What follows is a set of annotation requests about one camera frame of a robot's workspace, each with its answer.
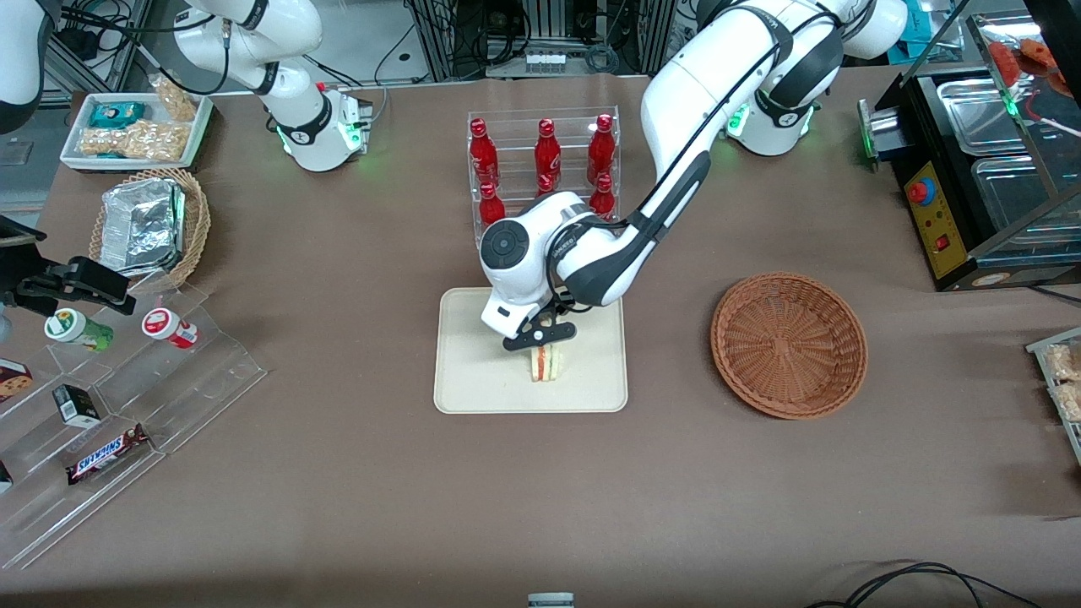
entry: stainless steel tray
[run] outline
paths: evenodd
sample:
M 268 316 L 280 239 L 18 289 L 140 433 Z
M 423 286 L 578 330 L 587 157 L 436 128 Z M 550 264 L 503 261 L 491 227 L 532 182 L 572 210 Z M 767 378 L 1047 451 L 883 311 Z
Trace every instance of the stainless steel tray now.
M 955 80 L 939 84 L 936 92 L 957 134 L 957 143 L 965 154 L 995 156 L 1025 151 L 1017 125 L 1006 114 L 993 80 Z
M 972 166 L 972 176 L 997 230 L 1006 228 L 1047 198 L 1029 156 L 980 159 Z M 1056 210 L 1011 240 L 1017 244 L 1081 241 L 1081 210 Z

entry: aluminum foil package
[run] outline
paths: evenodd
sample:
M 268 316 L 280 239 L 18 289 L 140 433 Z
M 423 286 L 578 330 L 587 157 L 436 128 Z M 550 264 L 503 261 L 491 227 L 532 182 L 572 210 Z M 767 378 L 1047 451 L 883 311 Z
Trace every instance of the aluminum foil package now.
M 169 179 L 120 184 L 104 195 L 102 259 L 124 276 L 170 270 L 179 262 L 184 190 Z

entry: red switch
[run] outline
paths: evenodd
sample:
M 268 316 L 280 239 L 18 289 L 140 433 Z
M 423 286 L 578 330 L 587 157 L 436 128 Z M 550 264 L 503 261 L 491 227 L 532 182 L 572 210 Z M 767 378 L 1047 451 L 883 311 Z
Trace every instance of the red switch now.
M 908 200 L 919 204 L 925 198 L 927 198 L 927 185 L 923 182 L 917 182 L 908 188 Z

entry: yellow control panel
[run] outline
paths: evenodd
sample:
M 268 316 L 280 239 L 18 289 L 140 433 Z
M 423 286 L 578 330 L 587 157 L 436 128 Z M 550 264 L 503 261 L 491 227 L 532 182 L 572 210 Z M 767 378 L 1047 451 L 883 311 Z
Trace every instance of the yellow control panel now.
M 940 279 L 964 264 L 969 252 L 961 242 L 961 234 L 953 224 L 953 215 L 930 162 L 905 184 L 905 198 L 912 208 L 912 217 L 935 278 Z

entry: red cap bottle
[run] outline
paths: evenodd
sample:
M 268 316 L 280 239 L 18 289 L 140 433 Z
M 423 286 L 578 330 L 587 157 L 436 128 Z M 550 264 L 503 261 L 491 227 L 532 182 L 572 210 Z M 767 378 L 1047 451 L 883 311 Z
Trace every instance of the red cap bottle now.
M 484 226 L 494 224 L 507 216 L 507 210 L 495 194 L 495 184 L 484 182 L 480 185 L 480 222 Z
M 612 219 L 612 210 L 615 209 L 615 195 L 612 194 L 612 175 L 601 173 L 597 176 L 597 190 L 589 197 L 589 207 L 593 213 L 603 220 Z
M 542 173 L 537 175 L 537 196 L 546 195 L 556 189 L 556 182 L 551 179 L 551 175 Z
M 492 182 L 499 185 L 499 160 L 495 154 L 495 143 L 488 134 L 488 124 L 484 119 L 475 118 L 469 121 L 469 132 L 472 137 L 469 140 L 469 158 L 472 161 L 473 172 L 481 182 Z
M 602 114 L 597 117 L 597 131 L 589 140 L 589 166 L 586 168 L 586 179 L 590 184 L 597 184 L 597 176 L 612 170 L 615 158 L 615 136 L 612 135 L 612 115 Z
M 560 147 L 556 140 L 556 123 L 550 118 L 542 118 L 537 124 L 540 136 L 533 148 L 533 159 L 536 161 L 537 175 L 550 175 L 552 189 L 559 184 L 561 170 Z

